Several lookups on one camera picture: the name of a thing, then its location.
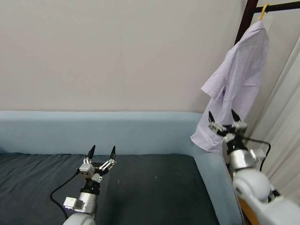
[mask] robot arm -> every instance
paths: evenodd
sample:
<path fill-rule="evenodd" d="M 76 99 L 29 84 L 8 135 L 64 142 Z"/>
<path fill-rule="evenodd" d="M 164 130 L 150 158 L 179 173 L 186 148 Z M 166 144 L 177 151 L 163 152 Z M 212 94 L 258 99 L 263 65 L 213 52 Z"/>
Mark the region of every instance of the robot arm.
<path fill-rule="evenodd" d="M 209 127 L 227 143 L 234 191 L 247 202 L 261 225 L 299 225 L 300 207 L 280 195 L 268 177 L 255 169 L 264 155 L 247 149 L 243 143 L 244 139 L 251 140 L 243 136 L 247 125 L 234 111 L 232 115 L 233 124 L 219 125 L 209 112 Z"/>
<path fill-rule="evenodd" d="M 94 163 L 92 158 L 95 152 L 95 145 L 89 151 L 83 164 L 79 167 L 79 173 L 85 179 L 85 185 L 80 190 L 79 198 L 66 197 L 64 207 L 75 211 L 64 225 L 95 225 L 95 214 L 97 209 L 97 198 L 100 194 L 100 182 L 116 164 L 115 146 L 112 149 L 109 159 L 103 163 Z"/>

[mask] light blue sofa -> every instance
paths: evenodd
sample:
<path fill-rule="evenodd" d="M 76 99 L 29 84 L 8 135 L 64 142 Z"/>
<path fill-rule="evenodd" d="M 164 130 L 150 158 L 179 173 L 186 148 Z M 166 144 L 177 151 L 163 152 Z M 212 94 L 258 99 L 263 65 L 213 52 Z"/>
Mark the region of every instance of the light blue sofa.
<path fill-rule="evenodd" d="M 242 213 L 221 155 L 190 136 L 201 117 L 190 112 L 0 112 L 0 153 L 193 156 L 221 225 L 241 225 Z"/>

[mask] shirt sleeve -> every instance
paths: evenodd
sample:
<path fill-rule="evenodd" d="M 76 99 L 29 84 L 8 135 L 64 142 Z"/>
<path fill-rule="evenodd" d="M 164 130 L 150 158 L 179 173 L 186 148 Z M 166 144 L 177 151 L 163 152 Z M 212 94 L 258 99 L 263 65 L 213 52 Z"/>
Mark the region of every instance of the shirt sleeve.
<path fill-rule="evenodd" d="M 210 76 L 207 82 L 202 86 L 202 90 L 216 101 L 224 94 L 230 68 L 233 63 L 234 54 L 228 52 L 220 67 Z"/>

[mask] sofa backrest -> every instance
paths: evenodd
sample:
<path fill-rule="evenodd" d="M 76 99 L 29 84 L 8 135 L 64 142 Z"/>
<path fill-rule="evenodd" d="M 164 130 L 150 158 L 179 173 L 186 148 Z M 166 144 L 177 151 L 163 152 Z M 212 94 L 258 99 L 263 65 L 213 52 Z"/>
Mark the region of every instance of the sofa backrest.
<path fill-rule="evenodd" d="M 0 152 L 192 155 L 200 113 L 0 112 Z"/>

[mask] dark gray cushion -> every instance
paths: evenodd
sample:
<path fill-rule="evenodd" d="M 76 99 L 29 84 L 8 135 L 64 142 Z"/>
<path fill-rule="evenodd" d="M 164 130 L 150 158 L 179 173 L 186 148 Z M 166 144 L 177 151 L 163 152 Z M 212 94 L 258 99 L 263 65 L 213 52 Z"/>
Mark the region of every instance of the dark gray cushion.
<path fill-rule="evenodd" d="M 49 193 L 71 177 L 83 155 L 0 155 L 0 224 L 59 225 L 64 216 Z M 107 156 L 95 156 L 104 162 Z M 117 156 L 104 177 L 96 222 L 100 225 L 218 224 L 193 157 L 184 155 Z M 84 180 L 77 176 L 54 198 L 78 197 Z"/>

